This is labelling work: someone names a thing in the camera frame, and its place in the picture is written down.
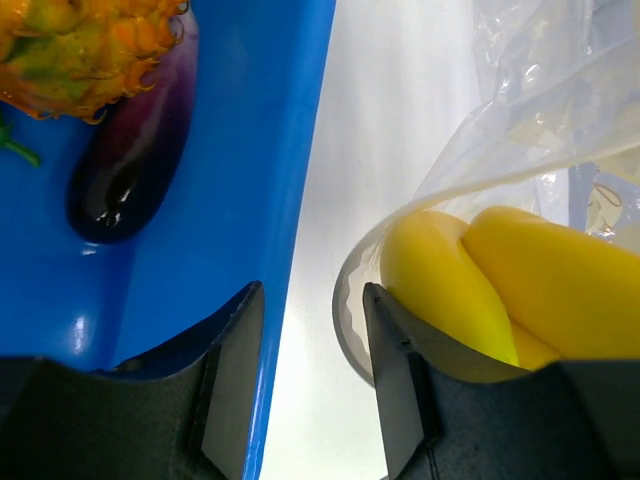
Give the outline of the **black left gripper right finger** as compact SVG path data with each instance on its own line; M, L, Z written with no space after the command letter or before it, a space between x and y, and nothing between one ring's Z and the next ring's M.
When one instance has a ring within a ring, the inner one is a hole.
M559 361L529 372L363 292L392 479L635 479L639 365Z

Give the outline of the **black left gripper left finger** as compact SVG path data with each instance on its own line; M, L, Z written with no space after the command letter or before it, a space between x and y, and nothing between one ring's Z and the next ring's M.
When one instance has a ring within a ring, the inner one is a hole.
M111 371L1 361L5 479L239 479L264 320L261 283Z

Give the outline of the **yellow toy banana bunch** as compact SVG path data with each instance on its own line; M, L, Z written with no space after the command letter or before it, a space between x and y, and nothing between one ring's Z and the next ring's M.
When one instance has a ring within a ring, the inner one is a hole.
M639 355L638 255L514 207L468 222L436 210L402 217L380 279L419 319L526 370Z

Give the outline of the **clear dotted zip top bag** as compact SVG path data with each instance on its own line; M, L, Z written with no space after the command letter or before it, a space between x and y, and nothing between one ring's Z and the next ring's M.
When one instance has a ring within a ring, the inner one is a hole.
M480 103L412 199L343 263L333 293L343 354L373 368L362 292L404 216L471 220L509 206L619 248L639 248L639 5L635 1L478 1L473 56Z

